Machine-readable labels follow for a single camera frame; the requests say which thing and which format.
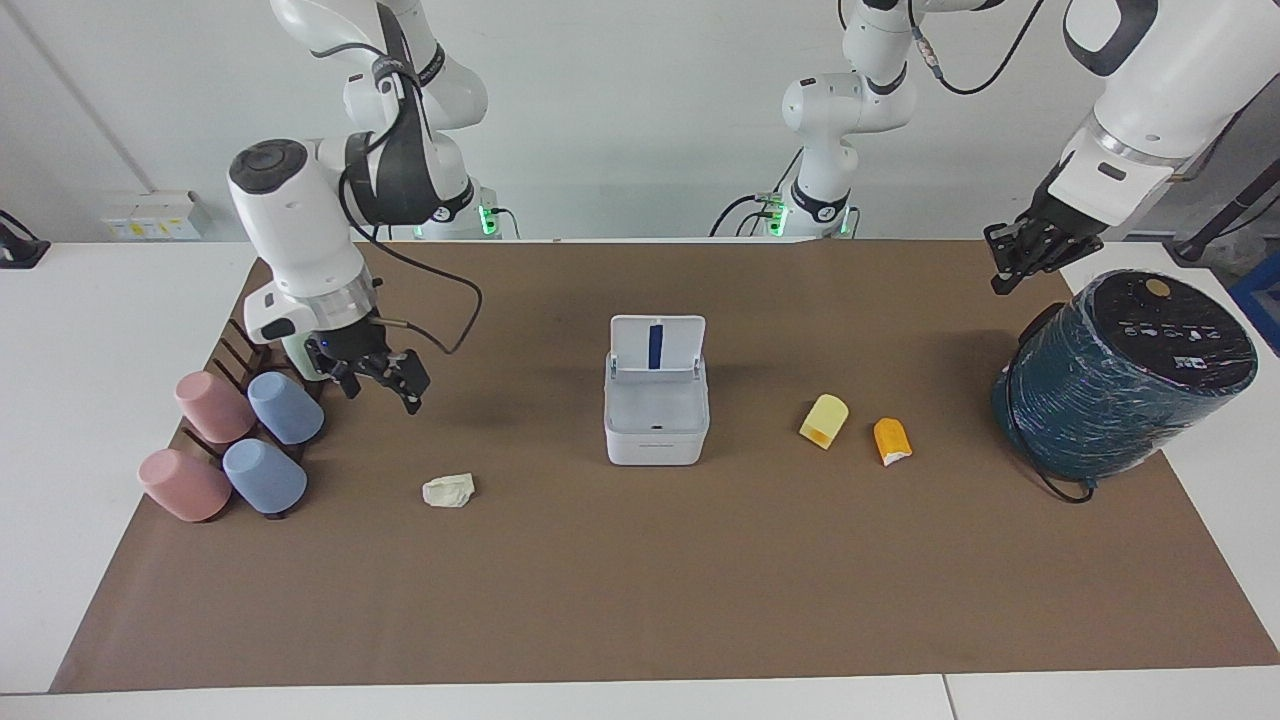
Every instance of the blue cup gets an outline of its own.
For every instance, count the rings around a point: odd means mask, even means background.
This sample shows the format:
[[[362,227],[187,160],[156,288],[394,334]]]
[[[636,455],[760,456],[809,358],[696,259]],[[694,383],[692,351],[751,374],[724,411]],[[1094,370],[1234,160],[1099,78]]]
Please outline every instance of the blue cup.
[[[324,425],[324,410],[302,386],[280,373],[262,373],[248,383],[248,402],[257,419],[284,445],[315,437]]]
[[[253,510],[283,515],[307,489],[307,473],[279,447],[242,439],[223,455],[223,470]]]

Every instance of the yellow block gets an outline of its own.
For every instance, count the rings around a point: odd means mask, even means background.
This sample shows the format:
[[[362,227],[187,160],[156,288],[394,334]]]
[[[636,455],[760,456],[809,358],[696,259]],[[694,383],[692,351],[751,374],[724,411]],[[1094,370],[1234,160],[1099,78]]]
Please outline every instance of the yellow block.
[[[800,434],[827,450],[847,419],[849,406],[835,395],[823,395],[813,404],[813,410],[800,425]]]
[[[881,462],[886,468],[904,457],[911,456],[911,443],[906,439],[906,428],[893,418],[881,418],[876,423],[876,447],[881,451]]]

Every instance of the white table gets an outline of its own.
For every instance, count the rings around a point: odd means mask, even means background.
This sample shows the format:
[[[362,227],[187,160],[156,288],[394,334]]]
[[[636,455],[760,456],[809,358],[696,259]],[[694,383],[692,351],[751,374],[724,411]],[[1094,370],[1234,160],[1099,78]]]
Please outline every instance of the white table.
[[[178,421],[172,388],[204,364],[252,259],[247,245],[58,245],[36,272],[0,274],[0,692],[47,689],[140,497],[137,464]],[[1108,246],[1064,277],[1079,290],[1121,266],[1180,277],[1234,309],[1207,272],[1178,269],[1149,245]],[[1254,342],[1262,355],[1256,386],[1167,454],[1275,638],[1280,445],[1266,425],[1280,418],[1280,361]],[[95,391],[78,404],[84,388]],[[68,446],[68,437],[81,439]],[[0,697],[0,717],[310,719],[348,717],[353,707],[378,717],[448,719],[1271,717],[1280,714],[1280,666]]]

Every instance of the gold circle on lid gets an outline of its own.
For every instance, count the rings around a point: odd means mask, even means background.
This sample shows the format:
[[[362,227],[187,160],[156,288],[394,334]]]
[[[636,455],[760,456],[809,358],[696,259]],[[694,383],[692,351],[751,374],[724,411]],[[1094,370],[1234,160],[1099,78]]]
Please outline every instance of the gold circle on lid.
[[[1169,297],[1174,293],[1174,290],[1162,279],[1149,278],[1147,281],[1147,292],[1155,295],[1156,297]]]

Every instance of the blue crate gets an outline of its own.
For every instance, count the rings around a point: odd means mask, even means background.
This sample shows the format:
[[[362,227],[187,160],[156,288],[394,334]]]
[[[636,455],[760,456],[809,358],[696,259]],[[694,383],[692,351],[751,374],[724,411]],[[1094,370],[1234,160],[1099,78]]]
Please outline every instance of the blue crate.
[[[1253,327],[1280,356],[1280,252],[1263,260],[1229,291]]]

